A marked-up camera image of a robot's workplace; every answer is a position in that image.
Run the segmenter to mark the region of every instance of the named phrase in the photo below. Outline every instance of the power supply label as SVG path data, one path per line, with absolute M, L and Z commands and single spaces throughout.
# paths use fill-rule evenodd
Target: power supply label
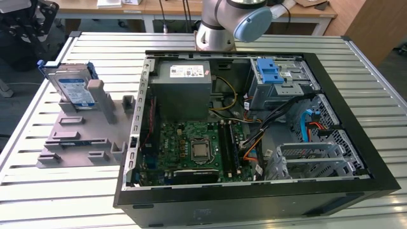
M 172 78 L 204 77 L 202 65 L 172 65 L 169 71 L 169 77 Z
M 86 109 L 94 106 L 94 99 L 85 89 L 84 79 L 58 79 L 59 87 L 70 102 L 80 108 Z

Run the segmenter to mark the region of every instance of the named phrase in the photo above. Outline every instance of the ram slot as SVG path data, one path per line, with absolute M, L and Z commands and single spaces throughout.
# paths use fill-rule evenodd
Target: ram slot
M 237 144 L 236 144 L 236 140 L 234 140 L 234 133 L 233 133 L 233 128 L 232 125 L 229 125 L 228 127 L 228 134 L 229 134 L 229 140 L 230 140 L 230 161 L 234 164 L 234 169 L 233 169 L 233 173 L 234 174 L 240 174 L 240 163 L 238 163 L 238 149 L 237 149 Z
M 222 175 L 224 177 L 232 177 L 234 173 L 234 162 L 232 161 L 232 142 L 230 142 L 230 131 L 229 124 L 218 124 L 217 129 L 218 134 L 218 147 L 222 165 Z

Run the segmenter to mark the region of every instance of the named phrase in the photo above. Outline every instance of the gray 3d printed holder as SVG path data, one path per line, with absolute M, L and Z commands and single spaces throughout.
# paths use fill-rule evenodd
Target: gray 3d printed holder
M 58 103 L 62 111 L 38 156 L 38 168 L 120 164 L 136 102 L 132 95 L 113 101 L 102 85 L 101 80 L 89 80 L 96 109 L 76 110 L 72 103 Z

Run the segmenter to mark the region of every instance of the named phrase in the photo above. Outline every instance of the cpu socket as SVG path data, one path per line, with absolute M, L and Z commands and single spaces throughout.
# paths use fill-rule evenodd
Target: cpu socket
M 202 165 L 210 159 L 210 141 L 208 138 L 190 139 L 190 160 Z

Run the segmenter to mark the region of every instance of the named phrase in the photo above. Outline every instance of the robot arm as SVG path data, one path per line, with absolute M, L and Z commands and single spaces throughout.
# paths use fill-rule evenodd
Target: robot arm
M 204 0 L 196 46 L 205 51 L 233 49 L 234 38 L 254 41 L 269 27 L 266 0 Z
M 45 0 L 0 0 L 0 30 L 31 43 L 35 52 L 45 52 L 46 39 L 58 5 Z

